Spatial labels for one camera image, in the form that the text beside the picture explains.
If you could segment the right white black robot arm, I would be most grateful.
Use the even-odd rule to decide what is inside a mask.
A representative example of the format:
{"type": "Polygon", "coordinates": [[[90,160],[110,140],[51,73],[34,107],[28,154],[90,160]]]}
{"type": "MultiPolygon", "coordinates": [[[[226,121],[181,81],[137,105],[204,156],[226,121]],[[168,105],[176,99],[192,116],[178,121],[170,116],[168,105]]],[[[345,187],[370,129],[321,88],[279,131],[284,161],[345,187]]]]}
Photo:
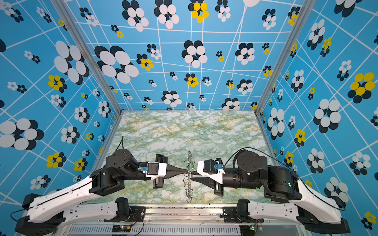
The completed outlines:
{"type": "Polygon", "coordinates": [[[268,165],[267,157],[245,148],[231,159],[231,168],[220,158],[198,162],[191,181],[213,189],[221,197],[225,188],[263,189],[263,196],[272,203],[239,199],[235,207],[223,208],[221,217],[226,223],[249,223],[251,236],[265,219],[291,221],[303,225],[307,231],[324,235],[351,232],[347,220],[341,216],[344,210],[341,202],[309,188],[290,168],[268,165]]]}

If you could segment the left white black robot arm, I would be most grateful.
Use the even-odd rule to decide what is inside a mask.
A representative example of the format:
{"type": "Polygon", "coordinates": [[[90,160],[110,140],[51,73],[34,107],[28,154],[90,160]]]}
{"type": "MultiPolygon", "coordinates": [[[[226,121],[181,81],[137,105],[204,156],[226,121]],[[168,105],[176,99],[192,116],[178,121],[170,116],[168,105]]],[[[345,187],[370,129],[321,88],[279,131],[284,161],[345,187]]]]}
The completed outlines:
{"type": "Polygon", "coordinates": [[[124,189],[125,181],[152,181],[154,189],[162,188],[164,180],[186,172],[170,165],[168,157],[162,154],[157,154],[154,162],[139,162],[129,150],[116,150],[106,158],[102,168],[78,183],[45,196],[25,196],[22,208],[27,215],[17,220],[15,232],[45,236],[73,222],[91,219],[136,222],[138,216],[124,197],[93,206],[84,206],[83,202],[118,192],[124,189]]]}

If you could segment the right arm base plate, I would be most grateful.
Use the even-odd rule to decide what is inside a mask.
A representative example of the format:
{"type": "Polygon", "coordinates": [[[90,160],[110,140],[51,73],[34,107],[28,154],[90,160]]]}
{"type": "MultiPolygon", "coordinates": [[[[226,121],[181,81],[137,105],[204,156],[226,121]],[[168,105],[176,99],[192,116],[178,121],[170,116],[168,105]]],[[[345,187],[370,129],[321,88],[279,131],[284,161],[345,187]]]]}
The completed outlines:
{"type": "Polygon", "coordinates": [[[233,207],[223,207],[222,214],[220,214],[220,218],[224,220],[225,223],[257,223],[257,219],[253,219],[250,217],[249,212],[247,210],[239,209],[236,206],[233,207]]]}

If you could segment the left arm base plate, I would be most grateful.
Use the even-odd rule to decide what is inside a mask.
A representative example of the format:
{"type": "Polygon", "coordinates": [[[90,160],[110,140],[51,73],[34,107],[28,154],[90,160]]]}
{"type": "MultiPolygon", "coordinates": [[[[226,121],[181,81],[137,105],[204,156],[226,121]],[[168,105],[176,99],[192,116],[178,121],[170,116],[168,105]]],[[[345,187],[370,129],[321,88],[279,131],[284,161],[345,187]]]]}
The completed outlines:
{"type": "Polygon", "coordinates": [[[104,219],[104,222],[143,222],[146,209],[144,206],[128,206],[125,210],[117,210],[114,217],[104,219]]]}

